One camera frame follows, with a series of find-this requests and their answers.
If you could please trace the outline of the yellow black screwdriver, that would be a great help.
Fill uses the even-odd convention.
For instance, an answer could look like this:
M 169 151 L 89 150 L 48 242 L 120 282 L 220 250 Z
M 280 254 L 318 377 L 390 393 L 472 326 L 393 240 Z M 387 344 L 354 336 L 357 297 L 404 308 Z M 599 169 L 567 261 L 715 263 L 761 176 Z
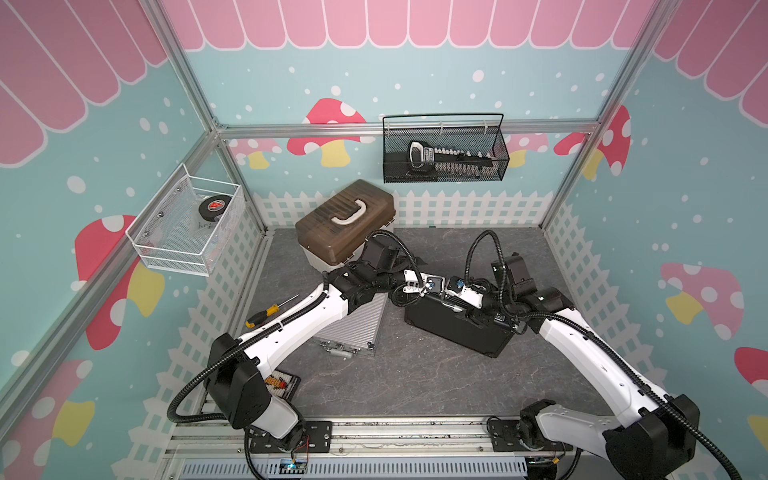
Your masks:
M 264 324 L 272 316 L 274 316 L 277 313 L 279 313 L 284 306 L 286 306 L 290 302 L 296 300 L 297 298 L 298 298 L 298 294 L 295 294 L 295 295 L 289 297 L 288 299 L 286 299 L 286 300 L 284 300 L 284 301 L 282 301 L 280 303 L 273 304 L 273 305 L 267 307 L 264 310 L 260 310 L 260 311 L 256 312 L 255 314 L 251 315 L 245 321 L 246 327 L 248 329 L 253 329 L 253 328 L 257 327 L 257 326 L 260 326 L 260 325 Z

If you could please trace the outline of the silver aluminium poker case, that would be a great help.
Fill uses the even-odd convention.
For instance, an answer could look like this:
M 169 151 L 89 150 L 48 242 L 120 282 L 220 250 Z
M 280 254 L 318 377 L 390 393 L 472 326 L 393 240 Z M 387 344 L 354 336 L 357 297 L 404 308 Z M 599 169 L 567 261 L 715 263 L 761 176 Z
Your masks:
M 373 356 L 388 296 L 376 294 L 351 315 L 319 331 L 313 340 L 327 353 L 343 359 Z

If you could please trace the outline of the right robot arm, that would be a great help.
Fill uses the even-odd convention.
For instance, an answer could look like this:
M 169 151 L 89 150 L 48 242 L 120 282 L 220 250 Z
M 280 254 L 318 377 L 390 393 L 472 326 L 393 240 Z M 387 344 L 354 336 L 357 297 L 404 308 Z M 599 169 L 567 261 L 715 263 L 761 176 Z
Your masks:
M 629 365 L 559 290 L 537 289 L 522 257 L 504 256 L 494 231 L 475 238 L 466 271 L 485 238 L 491 238 L 496 251 L 491 267 L 497 285 L 470 275 L 454 277 L 442 292 L 448 305 L 462 306 L 472 317 L 499 320 L 517 335 L 539 335 L 571 362 L 611 410 L 608 416 L 597 416 L 540 400 L 520 415 L 525 446 L 536 448 L 544 441 L 569 444 L 606 459 L 625 479 L 664 479 L 702 446 L 729 478 L 740 478 L 734 463 L 700 430 L 697 405 L 685 395 L 669 395 Z

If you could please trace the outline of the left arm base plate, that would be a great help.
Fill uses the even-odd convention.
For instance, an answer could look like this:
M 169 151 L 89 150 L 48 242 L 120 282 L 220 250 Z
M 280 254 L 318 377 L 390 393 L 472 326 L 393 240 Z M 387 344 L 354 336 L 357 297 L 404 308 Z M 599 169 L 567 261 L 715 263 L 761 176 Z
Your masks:
M 329 453 L 332 427 L 331 421 L 303 421 L 283 439 L 277 439 L 266 431 L 251 427 L 248 451 L 254 454 Z

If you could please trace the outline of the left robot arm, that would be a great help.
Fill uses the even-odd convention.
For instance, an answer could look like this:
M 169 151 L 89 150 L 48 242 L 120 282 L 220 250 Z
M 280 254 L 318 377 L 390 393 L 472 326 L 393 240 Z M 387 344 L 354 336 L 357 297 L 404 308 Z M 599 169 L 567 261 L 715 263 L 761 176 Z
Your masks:
M 265 379 L 294 350 L 325 327 L 347 317 L 380 293 L 409 305 L 439 295 L 444 279 L 420 271 L 399 237 L 374 231 L 362 256 L 322 275 L 306 298 L 284 314 L 234 338 L 218 337 L 207 367 L 171 400 L 167 418 L 175 424 L 225 420 L 235 430 L 263 433 L 288 451 L 306 436 L 303 416 L 267 389 Z

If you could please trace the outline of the white box brown lid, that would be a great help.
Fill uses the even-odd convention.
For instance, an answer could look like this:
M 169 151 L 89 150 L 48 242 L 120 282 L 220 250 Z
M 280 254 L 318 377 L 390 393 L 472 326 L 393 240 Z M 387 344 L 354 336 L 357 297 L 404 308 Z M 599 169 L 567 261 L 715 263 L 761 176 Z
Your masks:
M 370 232 L 392 230 L 395 217 L 390 193 L 357 180 L 301 218 L 295 230 L 309 264 L 330 272 L 357 259 Z

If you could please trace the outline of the black poker case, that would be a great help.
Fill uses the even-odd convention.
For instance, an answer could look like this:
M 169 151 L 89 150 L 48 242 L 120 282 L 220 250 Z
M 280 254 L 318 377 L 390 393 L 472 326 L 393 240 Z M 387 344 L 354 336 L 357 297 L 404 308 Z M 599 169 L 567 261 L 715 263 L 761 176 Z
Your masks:
M 405 321 L 490 358 L 498 357 L 515 336 L 498 315 L 477 309 L 456 312 L 436 300 L 420 300 L 405 308 Z

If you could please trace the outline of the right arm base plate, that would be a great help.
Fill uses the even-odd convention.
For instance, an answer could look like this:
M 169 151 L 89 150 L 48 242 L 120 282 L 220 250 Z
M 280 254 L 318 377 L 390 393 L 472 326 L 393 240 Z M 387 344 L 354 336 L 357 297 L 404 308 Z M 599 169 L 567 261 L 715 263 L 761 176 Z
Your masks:
M 572 446 L 562 442 L 545 440 L 533 434 L 527 436 L 528 427 L 521 427 L 518 418 L 490 416 L 485 421 L 485 429 L 490 437 L 493 451 L 496 453 L 550 452 L 562 454 L 573 450 Z

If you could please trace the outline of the small green circuit board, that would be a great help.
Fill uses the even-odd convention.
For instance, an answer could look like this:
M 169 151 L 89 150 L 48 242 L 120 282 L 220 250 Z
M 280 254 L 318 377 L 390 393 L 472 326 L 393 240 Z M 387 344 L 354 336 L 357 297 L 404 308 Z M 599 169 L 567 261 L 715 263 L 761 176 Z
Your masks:
M 304 475 L 308 470 L 305 460 L 281 459 L 278 473 L 280 475 Z

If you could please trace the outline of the black tape roll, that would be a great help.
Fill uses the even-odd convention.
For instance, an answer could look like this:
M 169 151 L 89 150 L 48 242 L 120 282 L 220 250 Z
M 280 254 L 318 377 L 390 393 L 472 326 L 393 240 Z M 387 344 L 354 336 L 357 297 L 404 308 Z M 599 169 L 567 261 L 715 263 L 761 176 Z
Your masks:
M 231 204 L 233 197 L 226 194 L 204 198 L 198 207 L 200 217 L 206 222 L 218 222 Z

